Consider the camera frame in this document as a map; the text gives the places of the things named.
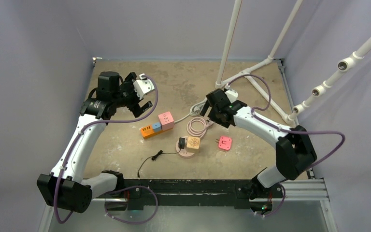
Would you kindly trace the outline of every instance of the floor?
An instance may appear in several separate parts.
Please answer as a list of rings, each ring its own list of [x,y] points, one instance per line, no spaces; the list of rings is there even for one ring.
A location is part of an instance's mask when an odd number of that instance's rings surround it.
[[[223,79],[255,64],[228,62]],[[154,78],[159,90],[159,101],[156,110],[140,122],[109,124],[106,127],[89,158],[85,177],[96,176],[102,170],[116,170],[122,172],[125,178],[137,178],[137,170],[145,158],[155,155],[159,150],[174,152],[178,138],[188,136],[186,125],[190,117],[176,124],[173,130],[146,140],[142,138],[140,128],[157,122],[157,115],[166,111],[172,113],[174,120],[185,116],[192,105],[214,90],[218,68],[219,62],[211,61],[98,61],[87,92],[97,86],[97,77],[102,71],[116,71],[123,78],[129,72],[136,72],[137,75],[145,73]],[[271,63],[253,74],[264,78],[271,88],[272,98],[285,112],[290,112],[277,64]],[[249,106],[265,106],[266,100],[247,80],[234,82],[232,88],[239,93],[239,100]],[[145,100],[153,102],[154,93],[149,94]],[[262,114],[284,124],[271,107]],[[112,117],[133,118],[126,108],[117,109]],[[233,139],[230,151],[218,148],[215,140],[222,135]],[[156,161],[148,160],[140,175],[151,179],[250,179],[263,168],[274,164],[275,150],[269,144],[243,129],[233,126],[226,129],[214,124],[203,137],[200,151],[194,157],[184,159],[178,155],[162,155]]]

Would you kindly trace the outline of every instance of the gray wall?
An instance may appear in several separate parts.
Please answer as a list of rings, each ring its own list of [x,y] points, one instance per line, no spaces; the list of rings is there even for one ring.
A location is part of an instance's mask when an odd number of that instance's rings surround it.
[[[0,0],[0,231],[36,231],[36,187],[77,123],[91,57],[61,0]]]
[[[276,57],[284,58],[320,0],[306,0]],[[221,58],[234,0],[67,0],[90,52],[118,59]],[[264,59],[296,0],[243,1],[230,58]]]
[[[305,100],[311,89],[336,71],[371,36],[371,0],[323,0],[286,58],[293,101]],[[344,146],[315,167],[326,180],[340,231],[371,231],[371,51],[311,110],[300,116],[308,130],[339,130]],[[321,157],[340,138],[314,136]]]

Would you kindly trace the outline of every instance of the purple cable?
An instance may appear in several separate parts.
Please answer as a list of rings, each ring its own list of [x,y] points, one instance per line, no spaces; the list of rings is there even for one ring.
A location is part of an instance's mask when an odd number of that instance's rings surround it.
[[[259,108],[259,107],[253,107],[251,109],[251,114],[254,116],[254,118],[256,118],[257,120],[259,120],[260,122],[262,123],[265,123],[267,124],[268,126],[270,127],[273,127],[277,130],[280,130],[282,132],[285,132],[285,133],[291,133],[291,134],[306,134],[306,135],[310,135],[310,134],[338,134],[342,137],[342,140],[339,142],[339,144],[334,147],[329,153],[327,153],[327,155],[325,155],[322,159],[318,160],[317,162],[311,164],[307,169],[310,169],[310,168],[313,168],[314,166],[320,164],[321,162],[323,162],[324,160],[326,160],[327,158],[329,158],[333,153],[335,153],[342,145],[343,143],[345,142],[345,135],[342,133],[342,132],[339,132],[339,131],[333,131],[333,130],[321,130],[321,131],[294,131],[294,130],[285,130],[285,129],[279,129],[278,126],[268,122],[268,121],[265,121],[263,120],[262,118],[258,117],[256,114],[255,114],[255,110],[260,110],[260,111],[265,111],[269,108],[269,106],[271,105],[271,90],[270,90],[270,87],[268,86],[268,84],[260,77],[256,76],[256,75],[252,75],[252,74],[244,74],[244,75],[241,75],[237,78],[235,78],[234,80],[230,81],[228,83],[228,85],[231,85],[231,83],[233,83],[234,81],[236,81],[237,79],[240,79],[242,77],[245,77],[245,76],[250,76],[250,77],[255,77],[257,78],[258,80],[260,80],[262,83],[264,83],[265,87],[267,88],[267,91],[268,91],[268,103],[267,105],[264,107],[264,108]],[[284,190],[283,192],[283,196],[282,196],[282,200],[281,200],[281,203],[278,205],[278,207],[275,209],[275,210],[272,210],[271,213],[267,214],[266,216],[270,216],[274,213],[276,213],[282,206],[282,203],[284,203],[284,200],[285,200],[285,188],[284,186],[282,186],[281,183],[279,183],[279,185],[282,187],[282,189]]]
[[[131,122],[138,122],[140,120],[143,120],[143,119],[147,118],[155,110],[155,108],[157,106],[157,102],[158,102],[157,85],[151,77],[146,76],[146,75],[144,75],[144,76],[147,79],[150,79],[151,83],[153,83],[153,85],[154,85],[154,89],[155,89],[155,92],[156,92],[156,99],[154,101],[154,105],[151,108],[151,110],[146,115],[144,115],[143,117],[132,119],[132,120],[99,120],[99,121],[91,122],[91,123],[88,123],[88,124],[84,125],[82,127],[82,130],[81,130],[82,133],[77,134],[76,138],[73,140],[70,148],[68,149],[68,152],[66,153],[65,159],[63,160],[63,163],[62,163],[63,168],[66,167],[66,164],[68,163],[71,152],[73,151],[73,149],[76,146],[77,142],[79,141],[80,137],[82,136],[82,134],[84,134],[84,132],[86,131],[86,129],[88,127],[90,127],[94,124],[98,124],[98,123],[131,123]],[[58,198],[58,194],[59,194],[59,186],[60,186],[60,181],[61,181],[62,176],[63,176],[63,172],[64,172],[64,169],[60,169],[59,176],[57,177],[56,186],[55,186],[55,196],[54,196],[54,199],[53,199],[53,209],[55,211],[56,220],[59,224],[65,223],[70,218],[71,214],[73,213],[73,211],[70,211],[70,213],[66,216],[66,218],[64,220],[62,220],[62,219],[60,219],[59,211],[57,210],[57,198]]]
[[[128,188],[124,188],[124,189],[121,189],[121,190],[118,190],[118,191],[113,191],[113,192],[108,192],[107,194],[115,194],[115,193],[120,193],[120,192],[123,192],[123,191],[126,191],[126,190],[129,190],[129,189],[135,189],[135,188],[143,188],[143,189],[146,189],[148,190],[154,197],[154,200],[156,201],[156,208],[154,209],[154,212],[153,214],[146,220],[143,220],[143,221],[126,221],[126,220],[123,220],[123,219],[120,219],[120,218],[117,218],[117,217],[114,217],[113,215],[111,215],[109,213],[109,211],[107,211],[107,207],[106,207],[106,203],[104,203],[104,211],[106,212],[106,215],[109,216],[110,218],[114,219],[114,220],[117,220],[117,221],[120,221],[120,222],[123,222],[123,223],[126,223],[126,224],[130,224],[130,225],[140,225],[140,224],[143,224],[143,223],[146,223],[148,221],[150,221],[157,213],[157,210],[158,210],[158,200],[157,200],[157,196],[156,194],[149,188],[145,187],[145,186],[141,186],[141,185],[137,185],[137,186],[131,186],[131,187],[128,187]]]

